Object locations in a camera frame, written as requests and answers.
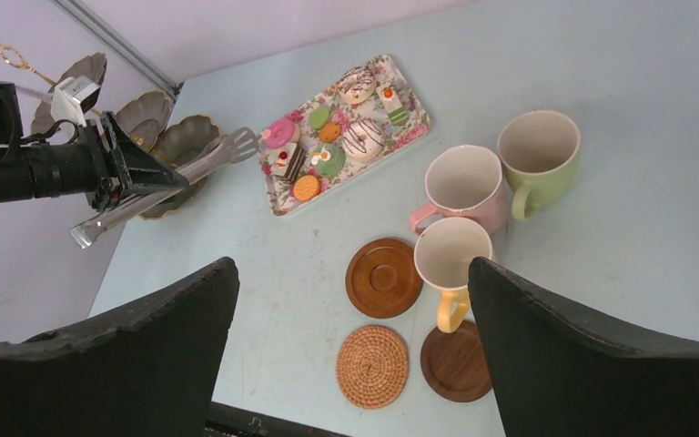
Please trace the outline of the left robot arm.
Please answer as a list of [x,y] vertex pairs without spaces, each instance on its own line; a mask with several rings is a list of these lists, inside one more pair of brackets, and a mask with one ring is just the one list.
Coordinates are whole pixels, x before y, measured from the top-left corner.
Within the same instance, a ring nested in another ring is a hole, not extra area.
[[0,81],[0,203],[83,194],[103,212],[131,196],[188,186],[186,177],[143,150],[112,112],[85,116],[99,92],[85,76],[61,81],[51,95],[54,123],[27,136],[16,87]]

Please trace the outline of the green layered cake slice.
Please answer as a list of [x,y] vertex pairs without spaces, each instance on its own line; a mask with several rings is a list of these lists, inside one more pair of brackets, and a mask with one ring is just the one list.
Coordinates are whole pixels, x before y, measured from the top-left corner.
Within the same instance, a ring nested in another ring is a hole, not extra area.
[[409,120],[409,114],[396,89],[393,86],[379,86],[376,92],[391,124],[404,126]]

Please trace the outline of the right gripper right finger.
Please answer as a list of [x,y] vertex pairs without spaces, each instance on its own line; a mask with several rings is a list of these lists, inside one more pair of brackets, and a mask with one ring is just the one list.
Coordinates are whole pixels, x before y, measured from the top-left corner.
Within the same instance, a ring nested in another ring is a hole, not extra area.
[[478,257],[469,293],[509,436],[699,436],[699,341],[617,319]]

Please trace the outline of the green round cake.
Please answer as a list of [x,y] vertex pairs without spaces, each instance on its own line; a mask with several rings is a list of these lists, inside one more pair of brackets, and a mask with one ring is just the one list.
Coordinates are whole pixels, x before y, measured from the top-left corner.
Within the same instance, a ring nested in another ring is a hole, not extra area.
[[344,168],[346,154],[341,146],[324,144],[311,155],[310,164],[326,179],[335,178]]

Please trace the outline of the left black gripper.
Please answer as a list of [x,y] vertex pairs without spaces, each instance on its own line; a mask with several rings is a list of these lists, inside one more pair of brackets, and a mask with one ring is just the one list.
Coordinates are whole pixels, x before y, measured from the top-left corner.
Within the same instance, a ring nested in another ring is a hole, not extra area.
[[87,200],[96,211],[106,211],[135,195],[174,188],[185,179],[169,164],[146,152],[119,125],[110,111],[90,126],[96,129],[93,156],[94,189]]

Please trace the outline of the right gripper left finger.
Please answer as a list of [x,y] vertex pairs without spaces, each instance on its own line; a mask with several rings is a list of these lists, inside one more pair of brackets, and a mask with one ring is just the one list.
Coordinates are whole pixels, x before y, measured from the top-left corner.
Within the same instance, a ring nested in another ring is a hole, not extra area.
[[238,301],[218,259],[160,290],[0,342],[0,436],[199,436]]

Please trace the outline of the chocolate cake slice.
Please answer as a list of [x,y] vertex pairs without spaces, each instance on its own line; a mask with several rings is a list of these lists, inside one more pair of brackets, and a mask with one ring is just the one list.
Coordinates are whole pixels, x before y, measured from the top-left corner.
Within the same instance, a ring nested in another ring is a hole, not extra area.
[[307,151],[298,143],[290,142],[269,153],[271,176],[279,181],[294,183],[307,158]]

